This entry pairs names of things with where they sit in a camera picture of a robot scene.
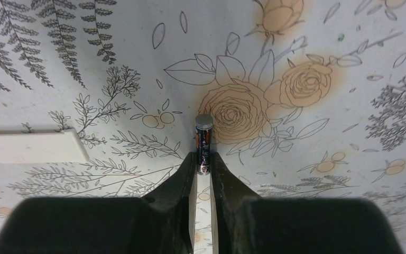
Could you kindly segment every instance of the rose drawing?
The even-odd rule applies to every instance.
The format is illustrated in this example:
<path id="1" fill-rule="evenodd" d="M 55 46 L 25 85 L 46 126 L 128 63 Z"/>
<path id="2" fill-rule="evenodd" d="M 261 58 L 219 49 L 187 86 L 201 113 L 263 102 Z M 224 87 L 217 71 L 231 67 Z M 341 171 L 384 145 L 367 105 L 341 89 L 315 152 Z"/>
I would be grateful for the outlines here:
<path id="1" fill-rule="evenodd" d="M 283 107 L 308 107 L 324 98 L 331 86 L 332 69 L 308 61 L 287 70 L 265 90 L 265 99 Z"/>
<path id="2" fill-rule="evenodd" d="M 299 20 L 304 7 L 303 0 L 268 0 L 262 8 L 262 24 L 247 35 L 262 32 L 267 37 L 283 34 L 283 31 L 302 22 Z"/>
<path id="3" fill-rule="evenodd" d="M 235 144 L 258 137 L 264 126 L 270 127 L 265 111 L 268 102 L 258 87 L 232 80 L 232 84 L 210 90 L 201 102 L 200 114 L 215 119 L 214 137 L 224 144 Z"/>

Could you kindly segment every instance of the white rectangular plate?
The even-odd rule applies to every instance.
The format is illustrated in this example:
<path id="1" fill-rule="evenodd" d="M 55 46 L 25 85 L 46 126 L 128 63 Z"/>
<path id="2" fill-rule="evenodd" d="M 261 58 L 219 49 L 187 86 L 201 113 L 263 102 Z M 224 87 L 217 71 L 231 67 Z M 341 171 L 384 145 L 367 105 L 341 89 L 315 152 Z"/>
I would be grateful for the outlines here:
<path id="1" fill-rule="evenodd" d="M 0 163 L 86 162 L 75 129 L 54 133 L 0 134 Z"/>

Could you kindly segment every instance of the floral wallpaper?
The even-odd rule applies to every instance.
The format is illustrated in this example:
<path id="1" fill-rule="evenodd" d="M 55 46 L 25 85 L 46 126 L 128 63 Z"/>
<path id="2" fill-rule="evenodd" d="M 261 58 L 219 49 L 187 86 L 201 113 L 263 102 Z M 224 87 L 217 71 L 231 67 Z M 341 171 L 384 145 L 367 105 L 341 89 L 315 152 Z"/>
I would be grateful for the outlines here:
<path id="1" fill-rule="evenodd" d="M 148 193 L 199 113 L 261 196 L 368 198 L 406 252 L 406 0 L 0 0 L 0 133 L 75 128 L 91 157 L 0 164 L 0 228 L 24 198 Z"/>

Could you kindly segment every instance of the battery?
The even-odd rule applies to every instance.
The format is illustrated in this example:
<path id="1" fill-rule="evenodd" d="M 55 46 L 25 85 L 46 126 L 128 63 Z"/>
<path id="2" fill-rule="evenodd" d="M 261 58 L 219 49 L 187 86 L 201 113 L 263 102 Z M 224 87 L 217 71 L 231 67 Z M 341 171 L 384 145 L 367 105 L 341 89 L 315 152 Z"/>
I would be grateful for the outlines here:
<path id="1" fill-rule="evenodd" d="M 209 114 L 201 114 L 195 118 L 195 143 L 197 146 L 197 173 L 209 174 L 209 154 L 213 135 L 214 119 Z"/>

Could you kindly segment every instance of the battery label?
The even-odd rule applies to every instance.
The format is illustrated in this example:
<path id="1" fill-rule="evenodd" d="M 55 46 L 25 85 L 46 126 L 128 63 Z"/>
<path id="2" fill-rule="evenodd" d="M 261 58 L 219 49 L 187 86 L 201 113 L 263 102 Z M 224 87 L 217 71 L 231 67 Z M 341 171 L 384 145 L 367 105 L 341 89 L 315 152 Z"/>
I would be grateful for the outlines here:
<path id="1" fill-rule="evenodd" d="M 212 129 L 200 130 L 195 128 L 195 142 L 197 146 L 197 164 L 209 166 L 209 153 L 211 149 Z"/>

